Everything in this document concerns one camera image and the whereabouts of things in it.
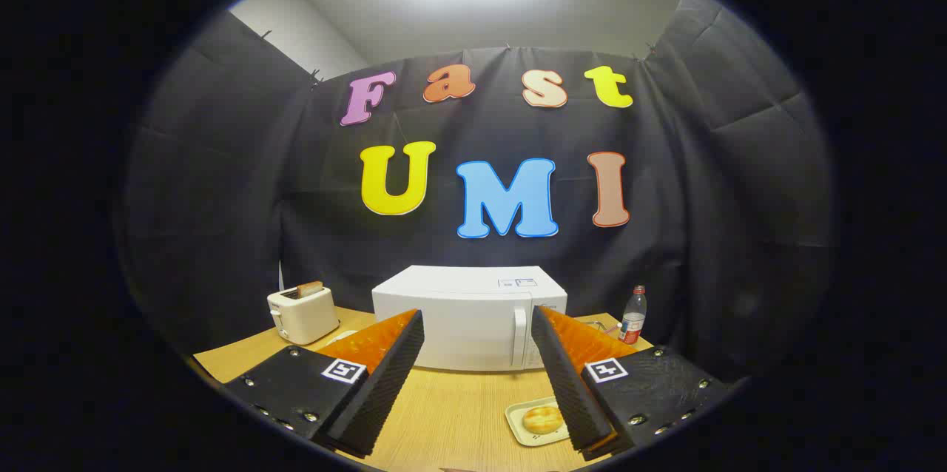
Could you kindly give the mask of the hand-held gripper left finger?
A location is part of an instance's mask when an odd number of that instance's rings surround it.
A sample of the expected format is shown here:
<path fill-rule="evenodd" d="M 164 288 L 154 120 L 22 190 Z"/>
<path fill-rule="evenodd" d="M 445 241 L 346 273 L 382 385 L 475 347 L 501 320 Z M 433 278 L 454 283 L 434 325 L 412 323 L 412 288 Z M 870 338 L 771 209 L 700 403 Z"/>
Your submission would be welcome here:
<path fill-rule="evenodd" d="M 422 311 L 403 311 L 317 351 L 282 348 L 223 388 L 284 431 L 364 458 L 423 342 Z"/>

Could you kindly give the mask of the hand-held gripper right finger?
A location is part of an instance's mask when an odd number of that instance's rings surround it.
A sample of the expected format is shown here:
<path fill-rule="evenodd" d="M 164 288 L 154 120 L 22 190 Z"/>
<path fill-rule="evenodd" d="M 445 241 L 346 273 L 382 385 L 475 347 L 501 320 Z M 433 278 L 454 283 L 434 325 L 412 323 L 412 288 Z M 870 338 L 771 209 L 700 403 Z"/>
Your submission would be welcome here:
<path fill-rule="evenodd" d="M 669 346 L 636 348 L 545 306 L 532 313 L 532 340 L 586 461 L 642 451 L 730 397 L 730 384 Z"/>

